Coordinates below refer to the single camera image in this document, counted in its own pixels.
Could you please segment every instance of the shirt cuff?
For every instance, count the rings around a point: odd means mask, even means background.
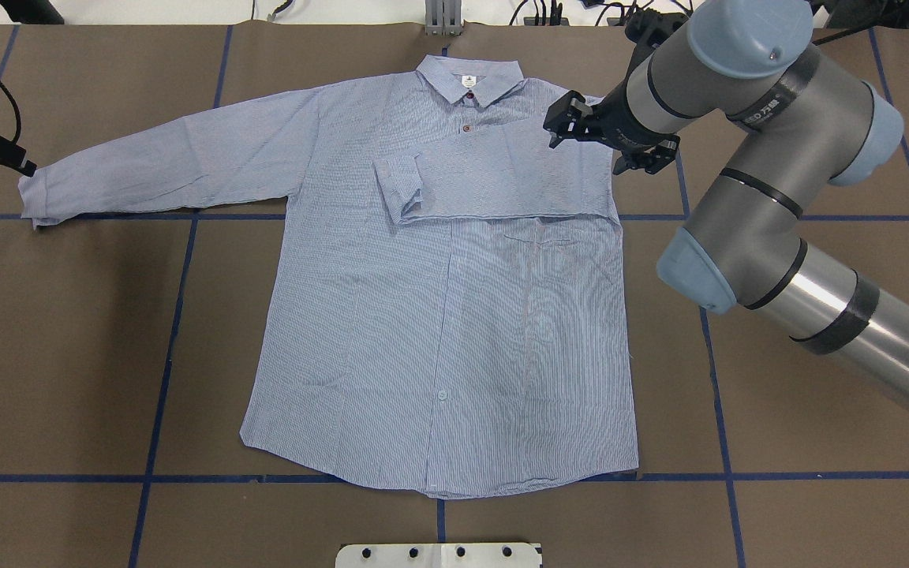
[[[47,218],[47,175],[36,172],[33,177],[21,177],[17,184],[23,199],[22,219],[32,219],[33,226],[58,224],[57,219]]]
[[[395,155],[375,159],[374,171],[392,222],[394,224],[413,222],[414,213],[422,204],[423,186],[416,166],[416,155]]]

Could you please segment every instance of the shirt collar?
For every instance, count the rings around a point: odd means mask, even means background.
[[[426,55],[416,68],[416,73],[423,76],[423,79],[426,79],[426,82],[448,102],[454,104],[472,91],[481,107],[489,107],[524,81],[521,68],[516,61],[457,60],[437,55]],[[462,86],[462,82],[455,75],[476,75],[481,78],[475,87],[469,89]]]

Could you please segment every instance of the long-sleeve shirt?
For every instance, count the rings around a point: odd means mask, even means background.
[[[632,470],[611,154],[549,150],[564,92],[427,57],[80,151],[21,180],[23,216],[289,198],[248,446],[444,499]]]

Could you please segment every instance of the black band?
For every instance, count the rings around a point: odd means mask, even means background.
[[[636,119],[627,101],[627,81],[609,91],[602,102],[592,107],[589,120],[601,127],[602,144],[618,151],[643,151],[654,148],[667,134],[647,129]]]
[[[657,94],[657,89],[654,87],[654,79],[650,78],[650,64],[652,64],[653,61],[654,55],[652,54],[650,61],[647,62],[647,73],[645,73],[645,75],[647,76],[647,89],[650,90],[650,96],[654,97],[654,102],[656,102],[661,109],[668,112],[668,114],[675,116],[675,118],[685,118],[686,120],[695,120],[699,118],[699,116],[690,116],[689,114],[678,112],[675,108],[671,108],[665,101],[661,100],[661,95]]]
[[[771,291],[767,292],[764,297],[758,299],[750,305],[746,306],[746,309],[760,309],[762,306],[768,305],[771,303],[773,298],[776,298],[780,292],[783,292],[787,288],[787,284],[791,283],[791,279],[798,274],[798,270],[801,270],[802,263],[805,262],[806,252],[809,252],[809,244],[805,242],[804,238],[798,239],[798,254],[795,255],[795,262],[791,263],[790,267],[787,267],[787,272],[784,273],[783,278],[780,278],[780,281],[771,288]]]
[[[728,120],[742,123],[748,129],[759,130],[791,106],[805,87],[809,86],[809,80],[815,76],[818,67],[819,50],[807,48],[764,96],[750,104],[746,110],[729,114]]]
[[[858,277],[855,293],[851,295],[851,301],[840,316],[811,338],[792,338],[794,342],[802,344],[816,355],[829,355],[854,341],[869,326],[869,320],[879,306],[879,286],[858,272],[855,272],[855,276]]]
[[[782,193],[778,188],[773,187],[769,183],[750,176],[746,172],[739,172],[739,170],[733,168],[722,169],[721,175],[736,180],[737,182],[742,182],[771,198],[773,201],[778,202],[778,204],[783,205],[788,209],[791,212],[791,215],[795,216],[795,219],[802,218],[802,213],[804,212],[802,206],[798,205],[798,202],[787,196],[786,193]]]

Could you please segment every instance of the brown table surface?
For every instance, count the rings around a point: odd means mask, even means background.
[[[0,26],[0,73],[41,165],[178,116],[404,72],[519,60],[605,94],[616,28]],[[907,122],[869,180],[801,233],[909,302],[909,32],[823,51]],[[12,112],[0,93],[0,133]],[[909,566],[909,413],[737,308],[706,316],[653,263],[742,133],[711,115],[681,166],[617,177],[639,476],[502,499],[356,488],[241,445],[284,201],[33,231],[0,168],[0,566],[331,566],[347,543],[528,540],[549,568]]]

